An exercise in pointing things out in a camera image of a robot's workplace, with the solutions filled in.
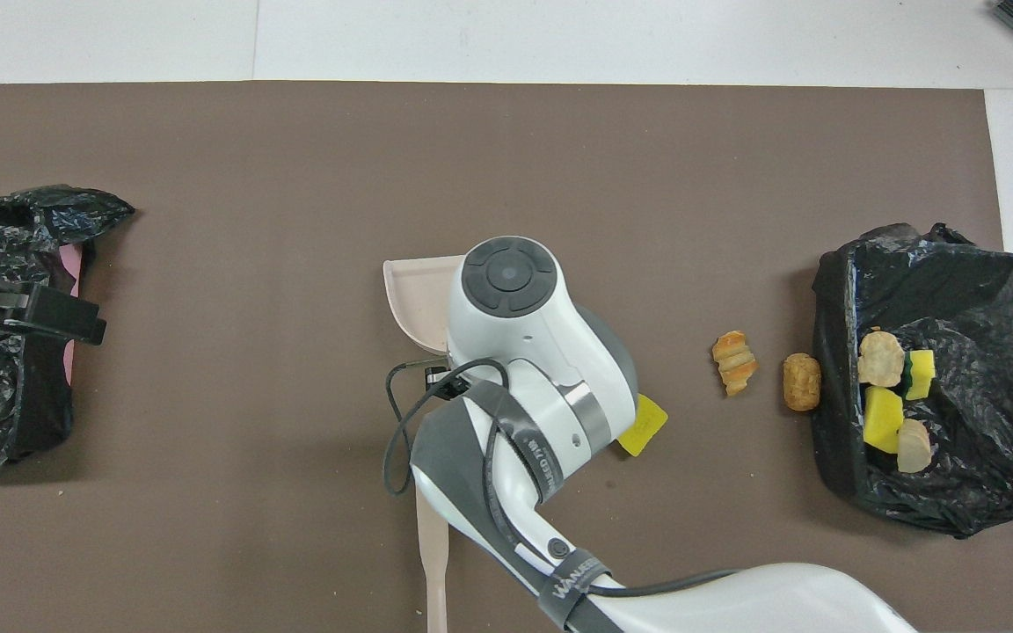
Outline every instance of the black trash bag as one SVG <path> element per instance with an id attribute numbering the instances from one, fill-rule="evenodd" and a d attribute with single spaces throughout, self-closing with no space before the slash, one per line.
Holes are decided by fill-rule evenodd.
<path id="1" fill-rule="evenodd" d="M 1013 253 L 978 248 L 938 224 L 875 229 L 820 260 L 813 348 L 823 369 L 811 414 L 824 483 L 859 507 L 967 538 L 1013 520 Z M 905 416 L 934 450 L 920 473 L 862 441 L 857 344 L 872 327 L 933 349 L 936 380 Z"/>
<path id="2" fill-rule="evenodd" d="M 133 213 L 111 193 L 68 184 L 0 196 L 0 280 L 70 292 L 76 280 L 62 264 L 62 245 L 81 244 L 83 275 L 93 237 Z M 65 341 L 55 337 L 0 333 L 0 465 L 69 437 L 72 392 L 64 352 Z"/>

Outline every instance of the yellow sponge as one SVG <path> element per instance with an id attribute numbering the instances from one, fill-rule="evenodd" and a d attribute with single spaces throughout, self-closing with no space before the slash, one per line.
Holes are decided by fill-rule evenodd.
<path id="1" fill-rule="evenodd" d="M 639 454 L 643 453 L 643 446 L 647 446 L 647 442 L 650 442 L 666 423 L 667 411 L 659 409 L 658 404 L 651 402 L 650 397 L 640 393 L 635 423 L 632 423 L 631 428 L 624 431 L 623 436 L 616 438 L 616 441 L 632 457 L 639 457 Z"/>
<path id="2" fill-rule="evenodd" d="M 929 397 L 929 385 L 936 378 L 936 360 L 932 349 L 914 349 L 910 352 L 910 388 L 905 392 L 906 400 L 921 400 Z"/>
<path id="3" fill-rule="evenodd" d="M 862 440 L 885 453 L 897 454 L 897 432 L 905 421 L 902 397 L 883 386 L 865 388 Z"/>

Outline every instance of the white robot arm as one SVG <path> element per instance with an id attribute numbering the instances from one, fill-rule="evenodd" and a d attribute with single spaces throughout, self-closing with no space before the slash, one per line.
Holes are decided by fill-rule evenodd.
<path id="1" fill-rule="evenodd" d="M 526 237 L 467 253 L 451 290 L 448 355 L 471 386 L 430 413 L 410 465 L 448 523 L 535 595 L 562 630 L 909 632 L 844 573 L 772 564 L 627 589 L 537 512 L 565 478 L 635 421 L 635 366 L 570 301 L 562 268 Z"/>

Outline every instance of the food scrap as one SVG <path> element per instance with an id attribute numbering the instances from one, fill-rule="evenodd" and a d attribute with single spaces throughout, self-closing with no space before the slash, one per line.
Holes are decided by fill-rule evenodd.
<path id="1" fill-rule="evenodd" d="M 810 411 L 820 405 L 820 362 L 807 353 L 784 359 L 784 404 L 792 411 Z"/>
<path id="2" fill-rule="evenodd" d="M 859 382 L 897 386 L 905 371 L 905 349 L 889 332 L 873 331 L 859 344 Z"/>
<path id="3" fill-rule="evenodd" d="M 724 394 L 735 396 L 749 386 L 749 378 L 757 370 L 757 359 L 745 342 L 745 333 L 739 330 L 723 333 L 711 349 L 718 364 L 718 374 L 724 384 Z"/>
<path id="4" fill-rule="evenodd" d="M 906 419 L 897 432 L 897 469 L 903 473 L 918 473 L 932 464 L 932 444 L 929 429 L 918 420 Z"/>

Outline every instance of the croissant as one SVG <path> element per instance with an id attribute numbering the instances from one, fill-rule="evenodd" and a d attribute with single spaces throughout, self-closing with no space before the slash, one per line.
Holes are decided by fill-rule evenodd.
<path id="1" fill-rule="evenodd" d="M 724 394 L 735 396 L 749 386 L 749 377 L 757 370 L 757 359 L 753 357 L 749 344 L 745 343 L 745 332 L 734 330 L 718 337 L 711 350 L 718 364 L 718 374 L 724 384 Z"/>

